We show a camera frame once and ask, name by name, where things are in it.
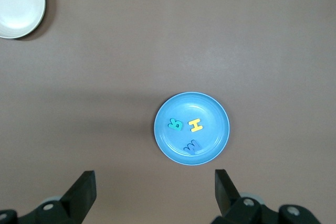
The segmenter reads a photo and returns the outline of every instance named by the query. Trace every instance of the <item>beige surface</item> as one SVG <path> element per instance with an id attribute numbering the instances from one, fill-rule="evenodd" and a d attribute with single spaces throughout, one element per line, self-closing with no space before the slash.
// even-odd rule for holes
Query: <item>beige surface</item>
<path id="1" fill-rule="evenodd" d="M 210 223 L 214 170 L 274 210 L 336 212 L 336 0 L 47 0 L 31 35 L 0 39 L 0 209 L 28 213 L 88 169 L 84 223 Z M 229 143 L 188 167 L 153 120 L 183 91 L 227 110 Z"/>

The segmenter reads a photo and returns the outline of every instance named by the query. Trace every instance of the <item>silver bolt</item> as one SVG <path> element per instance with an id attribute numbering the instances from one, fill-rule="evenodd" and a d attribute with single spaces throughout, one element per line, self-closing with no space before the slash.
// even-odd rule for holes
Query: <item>silver bolt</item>
<path id="1" fill-rule="evenodd" d="M 2 214 L 2 215 L 0 215 L 0 220 L 4 220 L 4 219 L 6 219 L 7 218 L 7 214 Z"/>
<path id="2" fill-rule="evenodd" d="M 287 207 L 287 211 L 295 216 L 300 215 L 300 211 L 296 207 Z"/>
<path id="3" fill-rule="evenodd" d="M 53 208 L 54 207 L 54 204 L 47 204 L 47 205 L 45 205 L 44 207 L 43 207 L 43 210 L 44 211 L 47 211 L 47 210 L 50 210 L 51 208 Z"/>
<path id="4" fill-rule="evenodd" d="M 252 207 L 254 206 L 254 202 L 251 199 L 244 199 L 245 206 Z"/>

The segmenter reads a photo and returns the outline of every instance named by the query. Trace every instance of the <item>plate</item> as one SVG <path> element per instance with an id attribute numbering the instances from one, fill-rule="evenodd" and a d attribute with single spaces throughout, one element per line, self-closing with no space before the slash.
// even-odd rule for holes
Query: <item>plate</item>
<path id="1" fill-rule="evenodd" d="M 224 108 L 212 97 L 184 92 L 168 99 L 154 122 L 154 136 L 161 151 L 184 165 L 200 165 L 224 149 L 230 124 Z"/>
<path id="2" fill-rule="evenodd" d="M 29 34 L 40 24 L 45 8 L 46 0 L 0 0 L 0 37 Z"/>

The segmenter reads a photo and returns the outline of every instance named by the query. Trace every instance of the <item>gray table surface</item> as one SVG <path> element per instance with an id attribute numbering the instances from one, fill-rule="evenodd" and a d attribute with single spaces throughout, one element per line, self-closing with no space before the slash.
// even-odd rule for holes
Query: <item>gray table surface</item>
<path id="1" fill-rule="evenodd" d="M 84 223 L 210 223 L 214 171 L 277 210 L 336 219 L 336 0 L 47 0 L 0 39 L 0 209 L 20 215 L 94 169 Z M 224 151 L 168 159 L 160 105 L 204 92 L 227 110 Z"/>

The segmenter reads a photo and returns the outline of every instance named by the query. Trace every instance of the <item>blue plate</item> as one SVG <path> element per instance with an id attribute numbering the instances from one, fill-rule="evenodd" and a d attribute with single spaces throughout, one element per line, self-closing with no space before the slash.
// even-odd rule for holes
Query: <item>blue plate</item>
<path id="1" fill-rule="evenodd" d="M 224 108 L 212 97 L 185 92 L 168 99 L 159 109 L 154 135 L 162 152 L 184 165 L 201 165 L 224 149 L 230 124 Z"/>

